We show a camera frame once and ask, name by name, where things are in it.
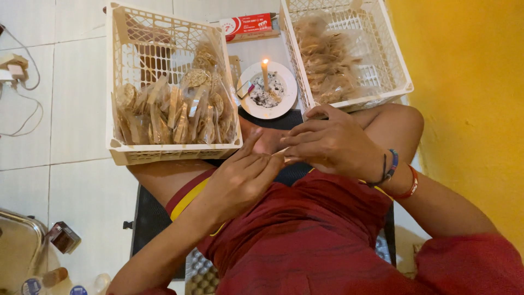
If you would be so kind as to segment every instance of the white tile floor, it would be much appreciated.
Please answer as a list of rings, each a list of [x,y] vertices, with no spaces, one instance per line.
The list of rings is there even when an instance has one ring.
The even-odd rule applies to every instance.
[[[278,0],[253,5],[225,0],[127,1],[208,22],[279,10]],[[20,93],[43,106],[42,122],[33,133],[0,138],[0,206],[35,215],[48,227],[65,221],[82,237],[70,255],[53,247],[49,251],[48,267],[66,266],[73,282],[93,279],[99,273],[116,274],[129,258],[132,235],[131,230],[121,228],[122,222],[133,220],[135,213],[137,181],[127,169],[114,165],[104,147],[106,38],[105,28],[93,29],[105,22],[104,5],[104,0],[0,1],[0,22],[29,46],[41,74],[36,90]],[[0,55],[14,52],[28,58],[24,50],[13,48],[20,45],[2,34]],[[228,48],[231,56],[238,56],[242,69],[262,56],[289,66],[280,38]],[[36,72],[31,64],[27,83],[32,86],[34,82]],[[0,132],[16,131],[34,107],[34,102],[4,87]],[[34,126],[35,120],[24,130]],[[410,272],[411,244],[427,235],[400,206],[396,209],[397,252],[403,261],[399,266]],[[183,283],[171,286],[184,293]]]

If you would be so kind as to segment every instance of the red bracelet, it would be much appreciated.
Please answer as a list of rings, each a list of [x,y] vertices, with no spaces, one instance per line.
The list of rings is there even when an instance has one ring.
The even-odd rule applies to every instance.
[[[418,179],[418,174],[417,174],[417,170],[415,170],[415,168],[411,167],[410,164],[408,164],[408,166],[411,168],[411,173],[413,173],[413,185],[411,186],[410,190],[401,194],[401,195],[398,195],[398,196],[391,196],[393,199],[405,199],[405,198],[409,198],[410,196],[412,196],[415,191],[417,190],[417,187],[419,186],[419,179]]]

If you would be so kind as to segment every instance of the red box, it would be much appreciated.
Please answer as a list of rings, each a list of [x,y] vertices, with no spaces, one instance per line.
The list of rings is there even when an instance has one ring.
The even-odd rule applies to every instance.
[[[220,20],[220,25],[227,42],[275,36],[280,33],[276,20],[271,20],[275,16],[275,13],[263,13],[226,18]]]

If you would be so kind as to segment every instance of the yellow wall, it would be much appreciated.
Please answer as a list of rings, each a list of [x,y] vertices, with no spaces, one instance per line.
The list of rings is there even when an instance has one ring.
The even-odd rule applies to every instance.
[[[425,118],[425,172],[524,256],[524,1],[386,2]]]

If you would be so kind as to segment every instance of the white plastic crate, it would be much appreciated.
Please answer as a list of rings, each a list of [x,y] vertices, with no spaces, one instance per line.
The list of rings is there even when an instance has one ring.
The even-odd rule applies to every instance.
[[[208,28],[222,31],[217,26],[177,19],[130,4],[108,4],[106,147],[117,165],[177,159],[223,159],[242,146],[238,118],[235,119],[236,134],[232,144],[122,145],[114,136],[112,95],[117,87],[131,83],[140,89],[154,82],[155,77],[162,73],[167,74],[171,86],[177,84],[191,69],[200,36]],[[227,70],[225,78],[232,85],[223,34],[220,46]]]
[[[373,65],[359,66],[364,73],[361,86],[380,86],[379,95],[356,98],[331,104],[346,112],[367,109],[396,100],[413,91],[413,84],[400,53],[386,7],[382,0],[281,0],[280,28],[286,42],[293,70],[297,77],[301,111],[304,113],[319,105],[313,100],[304,64],[300,55],[293,23],[311,12],[328,12],[332,17],[328,30],[362,29],[369,36]]]

